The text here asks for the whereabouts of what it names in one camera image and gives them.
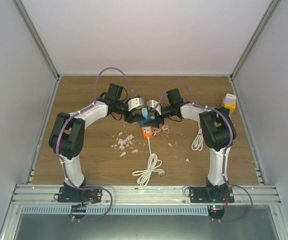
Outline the blue power socket cube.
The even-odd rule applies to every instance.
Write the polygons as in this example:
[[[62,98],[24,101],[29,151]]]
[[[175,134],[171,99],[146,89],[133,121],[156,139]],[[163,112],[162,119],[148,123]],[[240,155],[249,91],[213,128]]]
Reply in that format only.
[[[152,120],[151,116],[148,115],[147,118],[146,118],[145,120],[141,120],[141,121],[139,121],[139,125],[140,125],[140,127],[144,127],[145,124],[146,124],[147,122],[150,122],[151,120]]]

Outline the light blue charger plug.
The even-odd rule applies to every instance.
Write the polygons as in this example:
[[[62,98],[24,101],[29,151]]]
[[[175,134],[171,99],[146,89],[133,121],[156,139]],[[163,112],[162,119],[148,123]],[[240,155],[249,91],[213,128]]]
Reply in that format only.
[[[145,118],[145,119],[147,119],[148,118],[148,109],[147,108],[142,108],[141,109],[141,114],[142,114],[142,116]]]

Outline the orange power socket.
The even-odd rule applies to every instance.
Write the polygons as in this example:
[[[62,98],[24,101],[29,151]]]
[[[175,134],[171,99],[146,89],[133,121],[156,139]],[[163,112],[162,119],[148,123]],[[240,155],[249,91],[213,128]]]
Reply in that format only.
[[[143,126],[141,127],[143,136],[145,138],[150,138],[153,136],[153,130],[151,126]]]

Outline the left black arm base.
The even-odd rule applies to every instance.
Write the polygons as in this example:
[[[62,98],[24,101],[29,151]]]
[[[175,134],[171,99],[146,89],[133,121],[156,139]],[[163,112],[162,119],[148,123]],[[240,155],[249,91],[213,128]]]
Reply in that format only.
[[[100,203],[101,198],[101,189],[78,190],[69,185],[60,187],[59,192],[54,194],[54,200],[60,203],[78,203],[82,205]]]

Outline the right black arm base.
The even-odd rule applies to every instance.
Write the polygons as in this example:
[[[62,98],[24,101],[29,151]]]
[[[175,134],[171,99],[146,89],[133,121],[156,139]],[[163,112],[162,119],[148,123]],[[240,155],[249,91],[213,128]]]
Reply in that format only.
[[[234,203],[232,190],[229,190],[226,184],[213,186],[189,186],[188,196],[191,203],[207,203],[207,204],[225,204]]]

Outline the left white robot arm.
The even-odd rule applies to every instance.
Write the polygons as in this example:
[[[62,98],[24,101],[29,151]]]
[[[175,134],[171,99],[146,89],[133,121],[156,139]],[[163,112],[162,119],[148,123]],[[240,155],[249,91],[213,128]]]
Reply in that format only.
[[[123,89],[122,86],[112,83],[108,91],[103,92],[90,105],[72,113],[61,112],[56,117],[49,147],[60,160],[65,176],[64,183],[71,187],[69,196],[76,202],[83,201],[87,195],[87,190],[83,187],[86,179],[80,165],[85,129],[111,114],[123,116],[124,121],[130,124],[144,119],[134,113],[144,107],[144,100],[138,95],[121,100]]]

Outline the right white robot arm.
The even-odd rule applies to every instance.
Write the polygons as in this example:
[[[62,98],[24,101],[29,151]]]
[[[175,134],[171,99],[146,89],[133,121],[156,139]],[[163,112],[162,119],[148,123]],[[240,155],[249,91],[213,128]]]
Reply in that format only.
[[[227,177],[228,155],[236,130],[230,119],[229,109],[200,106],[184,101],[179,89],[166,92],[169,105],[162,106],[159,101],[149,100],[147,106],[154,112],[152,125],[158,127],[165,118],[177,116],[181,120],[188,119],[199,124],[203,142],[209,148],[210,167],[206,178],[205,196],[212,203],[223,197],[223,190],[229,189]]]

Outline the yellow socket cube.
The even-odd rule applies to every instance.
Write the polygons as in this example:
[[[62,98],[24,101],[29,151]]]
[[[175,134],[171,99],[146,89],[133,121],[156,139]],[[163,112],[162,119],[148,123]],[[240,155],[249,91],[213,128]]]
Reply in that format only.
[[[236,109],[236,101],[234,101],[233,103],[222,103],[221,104],[223,107],[225,107],[226,109],[229,110],[229,114],[232,115],[232,113],[235,111]]]

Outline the white paint flakes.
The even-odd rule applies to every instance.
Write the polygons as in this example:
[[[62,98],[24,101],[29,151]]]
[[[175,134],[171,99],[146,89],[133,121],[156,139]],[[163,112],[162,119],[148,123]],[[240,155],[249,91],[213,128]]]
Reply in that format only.
[[[121,159],[146,162],[150,154],[156,154],[164,163],[188,163],[192,160],[191,141],[195,130],[190,134],[184,122],[171,120],[152,130],[153,136],[148,140],[138,123],[123,123],[114,128],[108,147]]]

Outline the aluminium front rail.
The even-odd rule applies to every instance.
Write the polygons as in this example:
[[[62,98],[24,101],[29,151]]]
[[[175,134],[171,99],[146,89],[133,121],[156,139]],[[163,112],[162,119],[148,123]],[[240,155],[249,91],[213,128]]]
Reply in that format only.
[[[56,204],[54,194],[59,193],[60,185],[18,184],[15,186],[11,203],[15,204]],[[113,205],[139,206],[189,206],[190,198],[182,185],[107,185],[113,197]],[[254,205],[281,205],[277,190],[273,185],[247,185],[245,190],[234,187],[233,205],[249,205],[250,194]]]

